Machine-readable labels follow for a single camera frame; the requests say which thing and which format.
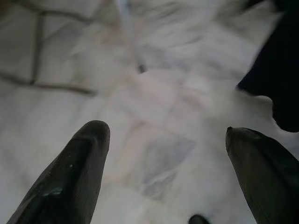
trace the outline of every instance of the black shoe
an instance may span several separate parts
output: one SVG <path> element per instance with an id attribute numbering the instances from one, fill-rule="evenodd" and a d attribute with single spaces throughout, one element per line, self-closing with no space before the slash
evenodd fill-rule
<path id="1" fill-rule="evenodd" d="M 194 215 L 189 219 L 188 224 L 209 224 L 209 222 L 200 215 Z"/>

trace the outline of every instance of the floor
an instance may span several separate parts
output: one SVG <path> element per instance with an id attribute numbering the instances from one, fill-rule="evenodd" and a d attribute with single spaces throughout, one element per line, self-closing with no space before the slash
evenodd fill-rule
<path id="1" fill-rule="evenodd" d="M 0 221 L 76 130 L 100 119 L 111 142 L 92 224 L 185 224 L 194 213 L 212 224 L 254 224 L 226 153 L 226 128 L 260 131 L 297 158 L 299 141 L 276 128 L 269 100 L 235 91 L 279 18 L 267 2 L 245 13 L 238 2 L 132 1 L 143 74 L 111 1 L 87 27 L 49 19 L 40 82 L 98 94 L 0 82 Z M 1 22 L 1 70 L 29 76 L 33 22 L 19 8 Z"/>

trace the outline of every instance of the black leather shoe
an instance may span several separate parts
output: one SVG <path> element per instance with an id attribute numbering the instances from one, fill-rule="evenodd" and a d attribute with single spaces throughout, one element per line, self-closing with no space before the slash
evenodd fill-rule
<path id="1" fill-rule="evenodd" d="M 189 219 L 188 224 L 209 224 L 209 222 L 200 215 L 194 215 Z"/>

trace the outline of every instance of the marble floor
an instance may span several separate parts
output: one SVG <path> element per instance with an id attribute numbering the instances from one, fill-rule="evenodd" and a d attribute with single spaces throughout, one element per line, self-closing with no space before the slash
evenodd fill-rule
<path id="1" fill-rule="evenodd" d="M 77 1 L 72 9 L 82 12 Z M 92 224 L 186 224 L 194 213 L 254 224 L 225 132 L 255 129 L 299 158 L 298 136 L 276 128 L 271 102 L 235 91 L 279 15 L 267 2 L 241 13 L 237 0 L 134 0 L 148 68 L 138 74 L 114 4 L 90 2 L 90 26 L 47 20 L 39 82 L 95 89 L 95 97 L 0 81 L 0 221 L 76 130 L 100 119 L 111 142 Z M 1 70 L 29 76 L 33 23 L 17 7 L 0 22 Z"/>

